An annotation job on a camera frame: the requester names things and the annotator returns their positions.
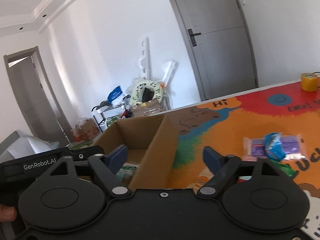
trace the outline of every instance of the open cardboard box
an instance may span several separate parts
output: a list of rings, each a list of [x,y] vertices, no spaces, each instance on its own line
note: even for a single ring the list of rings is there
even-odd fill
[[[178,134],[165,115],[117,120],[93,145],[109,154],[119,145],[128,147],[127,162],[139,164],[129,188],[166,188],[178,145]]]

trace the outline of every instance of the black door handle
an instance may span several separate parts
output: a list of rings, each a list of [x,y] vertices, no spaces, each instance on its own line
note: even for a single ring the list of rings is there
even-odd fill
[[[188,29],[188,33],[192,42],[192,46],[197,46],[196,39],[194,38],[194,36],[201,35],[201,33],[193,33],[192,29]]]

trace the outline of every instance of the ceiling molding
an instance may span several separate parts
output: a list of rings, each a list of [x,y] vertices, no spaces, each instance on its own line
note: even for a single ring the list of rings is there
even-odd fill
[[[74,1],[76,0],[42,0],[30,14],[0,17],[0,37],[28,31],[42,33]]]

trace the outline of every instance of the screw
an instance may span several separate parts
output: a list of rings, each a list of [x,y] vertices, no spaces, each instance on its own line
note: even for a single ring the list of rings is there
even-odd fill
[[[200,192],[203,195],[212,195],[212,194],[216,193],[216,190],[213,187],[203,187],[200,189]]]
[[[128,192],[128,189],[126,187],[114,187],[112,192],[116,195],[124,195]]]
[[[160,193],[160,197],[169,197],[169,194],[166,192]]]

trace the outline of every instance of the gray door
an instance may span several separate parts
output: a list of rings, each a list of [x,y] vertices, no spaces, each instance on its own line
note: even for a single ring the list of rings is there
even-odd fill
[[[193,49],[205,99],[256,88],[251,47],[236,0],[175,2]],[[190,29],[201,35],[191,36]]]
[[[17,103],[34,136],[67,145],[68,140],[42,89],[31,57],[10,67],[8,74]]]

